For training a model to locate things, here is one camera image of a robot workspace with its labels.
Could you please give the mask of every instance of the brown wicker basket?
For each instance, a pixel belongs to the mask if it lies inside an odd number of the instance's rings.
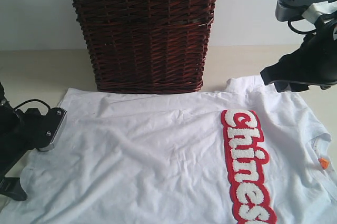
[[[200,90],[215,0],[73,0],[97,89]]]

